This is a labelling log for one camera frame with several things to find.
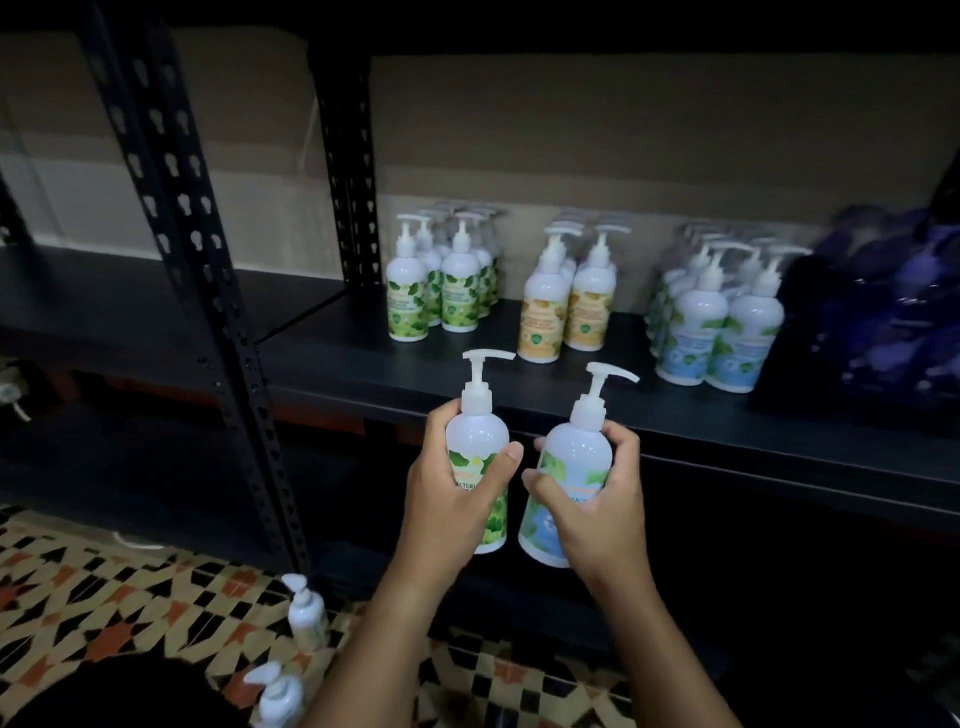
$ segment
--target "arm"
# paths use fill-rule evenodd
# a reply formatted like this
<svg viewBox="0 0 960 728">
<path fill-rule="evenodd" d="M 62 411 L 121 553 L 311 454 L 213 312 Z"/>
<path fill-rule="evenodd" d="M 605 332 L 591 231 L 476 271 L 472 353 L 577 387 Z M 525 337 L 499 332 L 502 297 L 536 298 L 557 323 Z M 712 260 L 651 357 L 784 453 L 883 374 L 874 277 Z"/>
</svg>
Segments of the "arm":
<svg viewBox="0 0 960 728">
<path fill-rule="evenodd" d="M 523 473 L 523 484 L 553 515 L 564 554 L 603 610 L 623 660 L 643 728 L 739 728 L 683 633 L 667 612 L 647 560 L 640 441 L 607 421 L 616 453 L 606 487 L 574 503 L 549 475 Z M 542 449 L 543 442 L 536 442 Z"/>
<path fill-rule="evenodd" d="M 367 613 L 324 680 L 303 728 L 409 725 L 426 632 L 446 590 L 483 538 L 493 502 L 523 456 L 510 443 L 472 491 L 453 481 L 448 402 L 427 418 L 423 450 L 407 474 L 403 526 L 394 558 Z"/>
</svg>

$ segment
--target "forearm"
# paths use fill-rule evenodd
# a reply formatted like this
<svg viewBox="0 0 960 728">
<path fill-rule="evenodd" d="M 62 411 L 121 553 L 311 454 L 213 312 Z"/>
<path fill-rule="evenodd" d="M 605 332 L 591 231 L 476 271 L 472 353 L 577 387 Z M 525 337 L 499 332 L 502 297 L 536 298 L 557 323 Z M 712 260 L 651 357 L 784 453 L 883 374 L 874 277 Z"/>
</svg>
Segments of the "forearm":
<svg viewBox="0 0 960 728">
<path fill-rule="evenodd" d="M 642 728 L 740 728 L 670 617 L 649 568 L 598 590 Z"/>
<path fill-rule="evenodd" d="M 439 600 L 391 565 L 301 725 L 408 725 L 423 641 Z"/>
</svg>

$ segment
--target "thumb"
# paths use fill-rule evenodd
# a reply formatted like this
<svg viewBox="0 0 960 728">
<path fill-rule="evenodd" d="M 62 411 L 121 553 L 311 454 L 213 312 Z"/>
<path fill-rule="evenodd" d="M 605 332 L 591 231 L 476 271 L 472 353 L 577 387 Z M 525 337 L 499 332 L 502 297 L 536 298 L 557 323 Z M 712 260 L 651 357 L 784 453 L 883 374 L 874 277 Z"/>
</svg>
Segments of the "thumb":
<svg viewBox="0 0 960 728">
<path fill-rule="evenodd" d="M 577 504 L 570 500 L 560 483 L 552 475 L 528 468 L 521 476 L 523 485 L 540 503 L 546 506 L 556 523 L 569 523 L 577 517 Z"/>
<path fill-rule="evenodd" d="M 503 493 L 510 482 L 510 478 L 520 467 L 520 460 L 523 458 L 523 445 L 518 442 L 508 443 L 507 446 L 496 454 L 493 461 L 487 466 L 487 472 L 473 489 L 476 494 L 475 499 L 489 511 L 493 508 L 493 502 Z"/>
</svg>

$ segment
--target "hand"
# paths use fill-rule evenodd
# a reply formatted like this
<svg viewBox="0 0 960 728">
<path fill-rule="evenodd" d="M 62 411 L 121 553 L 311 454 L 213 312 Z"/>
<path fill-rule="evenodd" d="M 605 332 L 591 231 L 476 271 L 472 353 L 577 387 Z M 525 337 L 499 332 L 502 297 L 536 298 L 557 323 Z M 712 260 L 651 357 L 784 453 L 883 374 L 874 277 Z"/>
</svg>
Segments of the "hand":
<svg viewBox="0 0 960 728">
<path fill-rule="evenodd" d="M 427 417 L 423 449 L 407 474 L 403 526 L 391 564 L 404 581 L 438 602 L 480 545 L 493 502 L 523 457 L 523 445 L 512 442 L 476 488 L 458 487 L 446 454 L 446 426 L 459 412 L 460 400 L 453 400 Z"/>
<path fill-rule="evenodd" d="M 602 431 L 614 446 L 613 466 L 607 485 L 590 500 L 575 503 L 546 473 L 527 469 L 522 476 L 530 494 L 553 516 L 570 566 L 601 603 L 623 579 L 649 575 L 640 439 L 610 420 Z M 537 438 L 537 450 L 543 450 L 543 440 Z"/>
</svg>

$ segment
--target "bottle with orange label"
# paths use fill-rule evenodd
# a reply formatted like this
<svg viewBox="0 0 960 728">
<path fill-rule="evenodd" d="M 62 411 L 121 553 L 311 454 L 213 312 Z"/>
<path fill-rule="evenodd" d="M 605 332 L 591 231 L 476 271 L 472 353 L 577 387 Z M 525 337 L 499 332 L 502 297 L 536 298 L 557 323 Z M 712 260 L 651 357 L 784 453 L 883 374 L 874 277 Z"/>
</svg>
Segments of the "bottle with orange label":
<svg viewBox="0 0 960 728">
<path fill-rule="evenodd" d="M 607 336 L 607 322 L 613 307 L 616 266 L 610 260 L 607 235 L 629 233 L 622 225 L 598 225 L 598 237 L 587 262 L 573 279 L 573 291 L 567 308 L 564 343 L 580 352 L 598 352 Z"/>
<path fill-rule="evenodd" d="M 583 229 L 558 223 L 545 232 L 549 238 L 540 254 L 540 263 L 523 286 L 520 340 L 516 348 L 521 359 L 534 364 L 549 364 L 560 357 L 570 297 L 570 281 L 561 272 L 566 255 L 563 235 L 580 235 Z"/>
</svg>

